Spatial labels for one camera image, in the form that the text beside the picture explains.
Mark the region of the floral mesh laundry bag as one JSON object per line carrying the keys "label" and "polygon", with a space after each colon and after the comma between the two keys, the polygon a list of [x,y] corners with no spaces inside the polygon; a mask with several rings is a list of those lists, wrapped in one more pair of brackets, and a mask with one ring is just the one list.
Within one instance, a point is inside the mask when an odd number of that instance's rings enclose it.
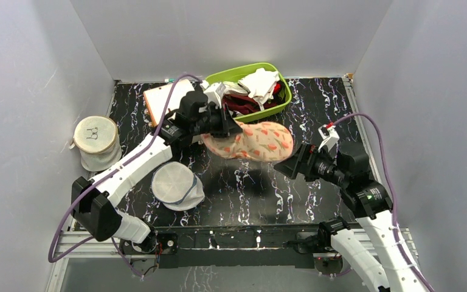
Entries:
{"label": "floral mesh laundry bag", "polygon": [[215,138],[202,134],[204,145],[224,159],[248,159],[258,162],[283,161],[293,153],[294,139],[291,132],[276,122],[246,124],[239,122],[239,134]]}

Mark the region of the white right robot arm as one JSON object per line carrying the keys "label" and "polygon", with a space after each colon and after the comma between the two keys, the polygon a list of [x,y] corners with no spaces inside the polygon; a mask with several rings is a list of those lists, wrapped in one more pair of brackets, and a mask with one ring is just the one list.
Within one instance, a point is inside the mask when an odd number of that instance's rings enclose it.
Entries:
{"label": "white right robot arm", "polygon": [[303,144],[274,168],[291,179],[302,174],[306,181],[322,179],[340,188],[342,201],[376,254],[363,246],[342,217],[321,222],[317,235],[308,240],[326,252],[339,253],[370,291],[428,291],[404,237],[393,224],[392,200],[373,178],[362,143],[341,142],[335,158],[326,148]]}

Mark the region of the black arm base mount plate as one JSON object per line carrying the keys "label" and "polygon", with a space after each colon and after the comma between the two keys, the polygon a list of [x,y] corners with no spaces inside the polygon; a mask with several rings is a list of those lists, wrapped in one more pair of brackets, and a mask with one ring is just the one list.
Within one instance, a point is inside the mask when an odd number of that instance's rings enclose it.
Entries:
{"label": "black arm base mount plate", "polygon": [[317,224],[159,228],[158,246],[142,252],[125,240],[120,250],[134,260],[159,259],[162,269],[191,266],[293,266],[338,273],[342,257],[320,244]]}

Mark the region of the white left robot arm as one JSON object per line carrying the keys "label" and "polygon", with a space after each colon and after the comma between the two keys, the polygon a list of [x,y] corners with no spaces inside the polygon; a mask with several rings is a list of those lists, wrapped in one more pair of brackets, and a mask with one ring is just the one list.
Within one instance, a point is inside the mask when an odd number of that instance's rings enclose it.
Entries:
{"label": "white left robot arm", "polygon": [[122,198],[145,176],[189,146],[194,137],[234,137],[242,132],[226,106],[201,91],[190,91],[179,107],[163,108],[155,130],[119,162],[91,179],[72,184],[69,214],[98,242],[119,238],[134,243],[142,253],[157,246],[157,232],[145,220],[117,210]]}

